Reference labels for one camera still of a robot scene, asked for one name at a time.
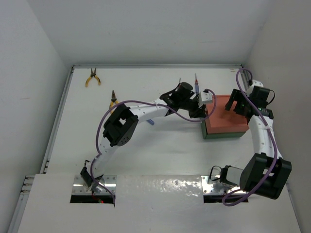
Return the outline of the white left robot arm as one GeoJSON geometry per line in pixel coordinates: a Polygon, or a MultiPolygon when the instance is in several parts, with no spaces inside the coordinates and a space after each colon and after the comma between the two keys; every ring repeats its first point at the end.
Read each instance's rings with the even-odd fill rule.
{"type": "Polygon", "coordinates": [[[86,186],[98,184],[112,155],[129,143],[142,123],[177,114],[179,110],[188,112],[186,120],[200,122],[207,116],[206,104],[212,100],[213,95],[209,90],[194,92],[189,83],[182,82],[150,103],[126,100],[111,106],[101,119],[96,133],[97,156],[92,161],[86,161],[80,172],[86,186]]]}

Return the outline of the salmon red drawer box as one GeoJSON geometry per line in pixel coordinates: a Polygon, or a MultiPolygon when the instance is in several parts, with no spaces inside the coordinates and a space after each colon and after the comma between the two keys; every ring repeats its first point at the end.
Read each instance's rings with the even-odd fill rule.
{"type": "Polygon", "coordinates": [[[204,121],[208,133],[246,133],[248,131],[249,127],[244,116],[236,114],[232,109],[229,111],[225,109],[225,105],[229,98],[229,95],[216,96],[216,109],[213,114],[204,121]]]}

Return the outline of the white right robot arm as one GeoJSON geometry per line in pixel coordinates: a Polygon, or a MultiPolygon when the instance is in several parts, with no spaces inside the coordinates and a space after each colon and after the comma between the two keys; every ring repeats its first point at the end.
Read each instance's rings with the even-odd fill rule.
{"type": "Polygon", "coordinates": [[[244,192],[251,191],[270,168],[272,171],[255,191],[270,199],[277,199],[292,170],[292,164],[282,158],[273,133],[273,112],[267,108],[271,90],[259,81],[249,81],[249,88],[242,92],[234,89],[225,105],[227,111],[233,110],[244,116],[250,129],[254,155],[244,169],[225,166],[219,181],[226,186],[238,186],[244,192]]]}

